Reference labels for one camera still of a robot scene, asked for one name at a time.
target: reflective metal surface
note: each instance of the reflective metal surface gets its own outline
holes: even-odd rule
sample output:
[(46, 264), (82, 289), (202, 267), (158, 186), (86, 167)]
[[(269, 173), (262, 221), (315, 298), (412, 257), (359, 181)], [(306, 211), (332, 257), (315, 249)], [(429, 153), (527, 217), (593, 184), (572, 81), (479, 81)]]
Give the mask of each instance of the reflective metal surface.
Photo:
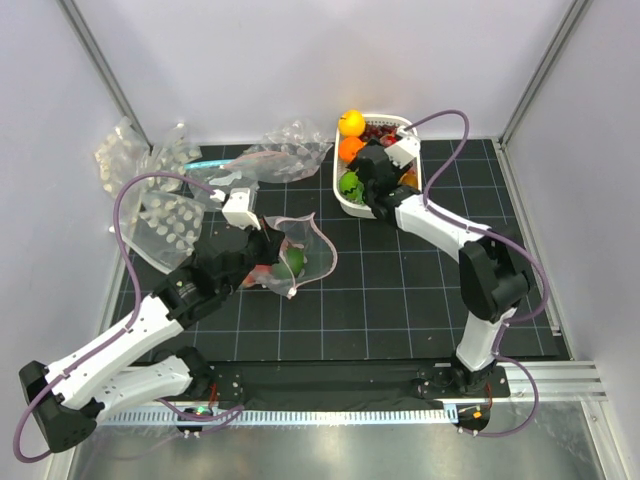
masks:
[[(496, 404), (491, 430), (530, 404)], [(103, 428), (79, 449), (75, 480), (106, 479), (603, 479), (580, 403), (544, 403), (536, 422), (504, 439), (474, 439), (451, 425), (238, 428), (201, 439), (172, 427)], [(137, 456), (165, 443), (137, 460)]]

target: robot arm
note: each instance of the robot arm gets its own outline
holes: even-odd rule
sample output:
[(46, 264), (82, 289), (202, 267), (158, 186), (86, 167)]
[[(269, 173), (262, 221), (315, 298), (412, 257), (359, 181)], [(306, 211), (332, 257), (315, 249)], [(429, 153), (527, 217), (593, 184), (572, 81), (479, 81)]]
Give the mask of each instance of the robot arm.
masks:
[[(386, 148), (370, 141), (349, 169), (363, 183), (363, 200), (376, 218), (423, 238), (459, 263), (461, 294), (469, 314), (452, 358), (452, 379), (460, 393), (477, 392), (495, 365), (493, 350), (501, 324), (515, 314), (534, 279), (519, 255), (481, 234), (490, 230), (488, 225), (455, 215), (430, 200), (426, 205), (418, 190), (398, 186), (411, 162), (419, 158), (420, 142), (403, 129), (398, 129), (395, 140)], [(515, 230), (500, 233), (521, 243)]]
[[(193, 254), (142, 300), (132, 325), (127, 327), (129, 314), (67, 357), (48, 366), (33, 361), (20, 370), (27, 402), (50, 388), (33, 415), (51, 452), (78, 445), (99, 423), (124, 409), (172, 395), (198, 398), (214, 383), (206, 360), (191, 347), (135, 372), (121, 371), (220, 308), (256, 265), (278, 261), (284, 233), (251, 213), (251, 192), (232, 190), (223, 200), (227, 221), (248, 232), (243, 249), (220, 252), (208, 240), (198, 240)], [(120, 337), (109, 343), (115, 335)], [(98, 347), (103, 348), (69, 371), (78, 358)]]

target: wall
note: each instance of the wall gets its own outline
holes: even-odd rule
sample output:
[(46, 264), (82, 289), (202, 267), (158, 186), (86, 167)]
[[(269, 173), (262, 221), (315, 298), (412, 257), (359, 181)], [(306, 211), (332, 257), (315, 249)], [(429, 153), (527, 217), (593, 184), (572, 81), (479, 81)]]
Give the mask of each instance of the wall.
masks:
[(151, 140), (185, 121), (205, 143), (254, 141), (295, 116), (329, 133), (348, 108), (460, 108), (474, 136), (498, 135), (570, 3), (77, 1)]
[(640, 4), (593, 2), (509, 145), (564, 327), (640, 461)]
[[(116, 247), (92, 151), (119, 115), (56, 2), (0, 11), (0, 476), (29, 480), (46, 462), (13, 458), (25, 407), (18, 370), (68, 354), (98, 328)], [(35, 423), (22, 445), (44, 451)]]

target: black tiled surface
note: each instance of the black tiled surface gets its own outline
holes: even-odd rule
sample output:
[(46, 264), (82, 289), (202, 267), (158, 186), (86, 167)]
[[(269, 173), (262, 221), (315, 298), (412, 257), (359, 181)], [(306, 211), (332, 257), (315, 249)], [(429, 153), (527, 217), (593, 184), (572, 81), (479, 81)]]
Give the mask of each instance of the black tiled surface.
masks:
[[(451, 155), (456, 142), (423, 142), (424, 178)], [(249, 145), (203, 147), (202, 160), (232, 159)], [(424, 240), (371, 220), (345, 214), (333, 196), (333, 150), (319, 172), (287, 186), (261, 184), (256, 213), (302, 216), (317, 224), (338, 251), (335, 271), (300, 289), (291, 300), (256, 287), (232, 296), (188, 332), (141, 360), (166, 349), (195, 345), (211, 361), (359, 360), (448, 357), (462, 338), (467, 310), (456, 262)], [(476, 222), (518, 226), (492, 143), (470, 141), (461, 159), (434, 184), (431, 198)], [(221, 249), (237, 248), (246, 235), (227, 228), (220, 215), (205, 217), (203, 235)], [(134, 257), (142, 289), (149, 293), (163, 275)], [(133, 287), (122, 280), (114, 320), (133, 308)], [(537, 305), (537, 291), (518, 313)], [(557, 354), (546, 315), (514, 325), (501, 351), (512, 356)]]

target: white basket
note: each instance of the white basket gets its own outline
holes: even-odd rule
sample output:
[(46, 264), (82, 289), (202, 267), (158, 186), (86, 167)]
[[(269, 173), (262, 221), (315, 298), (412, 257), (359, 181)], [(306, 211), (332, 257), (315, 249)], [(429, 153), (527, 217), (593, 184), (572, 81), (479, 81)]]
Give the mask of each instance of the white basket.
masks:
[[(396, 117), (393, 115), (365, 113), (363, 114), (363, 116), (367, 121), (367, 124), (371, 125), (395, 125), (397, 127), (406, 127), (408, 125), (411, 125), (411, 122), (406, 118)], [(418, 135), (418, 132), (415, 128), (413, 128), (411, 132), (414, 135)], [(336, 129), (336, 145), (334, 149), (335, 152), (333, 154), (333, 194), (340, 202), (342, 210), (344, 210), (348, 215), (361, 218), (375, 218), (369, 207), (367, 207), (366, 205), (358, 205), (357, 203), (353, 203), (352, 201), (344, 198), (344, 196), (340, 193), (340, 178), (347, 172), (345, 163), (338, 157), (338, 147), (340, 146), (340, 141), (343, 138), (344, 137), (340, 135), (340, 130)], [(422, 190), (422, 162), (420, 162), (420, 157), (413, 160), (413, 166), (416, 171), (416, 177), (418, 177), (418, 185), (420, 186), (420, 190)]]

